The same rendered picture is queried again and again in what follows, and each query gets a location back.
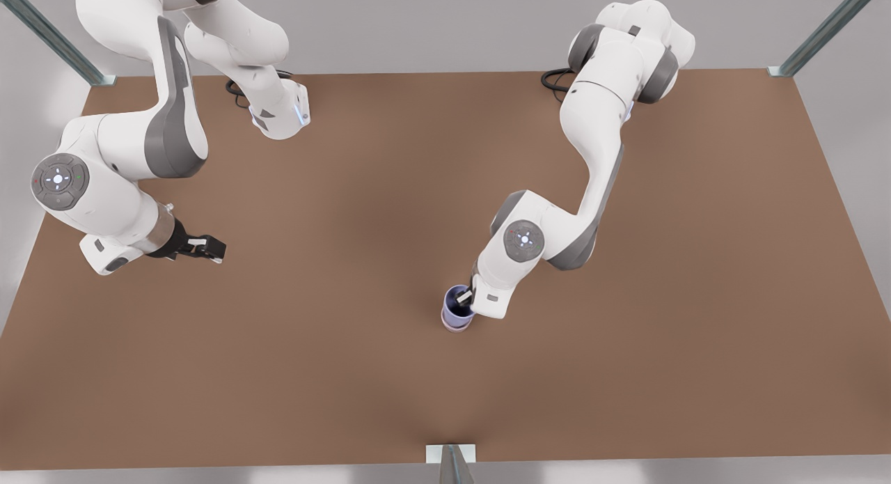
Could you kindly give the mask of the purple cup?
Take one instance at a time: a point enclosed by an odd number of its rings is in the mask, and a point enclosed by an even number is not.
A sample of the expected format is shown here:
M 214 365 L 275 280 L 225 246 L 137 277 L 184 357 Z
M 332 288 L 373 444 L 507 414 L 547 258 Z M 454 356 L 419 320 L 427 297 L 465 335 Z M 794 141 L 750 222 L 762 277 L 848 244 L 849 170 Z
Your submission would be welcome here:
M 456 294 L 464 290 L 470 290 L 470 288 L 466 285 L 456 285 L 446 291 L 445 297 L 443 297 L 441 319 L 445 319 L 452 325 L 461 325 L 462 322 L 472 321 L 476 313 L 471 309 L 471 306 L 456 304 Z

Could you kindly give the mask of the silver frame post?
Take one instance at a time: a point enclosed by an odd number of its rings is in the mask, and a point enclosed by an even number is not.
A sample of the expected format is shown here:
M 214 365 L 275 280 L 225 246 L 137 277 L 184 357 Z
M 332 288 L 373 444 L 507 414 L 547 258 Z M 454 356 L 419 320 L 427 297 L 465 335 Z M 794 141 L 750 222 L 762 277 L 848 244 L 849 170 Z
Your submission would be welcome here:
M 795 77 L 871 1 L 843 0 L 789 55 L 789 58 L 780 65 L 768 66 L 766 69 L 768 75 L 773 78 Z
M 99 71 L 29 0 L 0 0 L 32 33 L 53 50 L 87 84 L 113 86 L 115 75 Z
M 475 484 L 470 465 L 477 462 L 475 444 L 426 445 L 426 464 L 439 466 L 439 484 Z

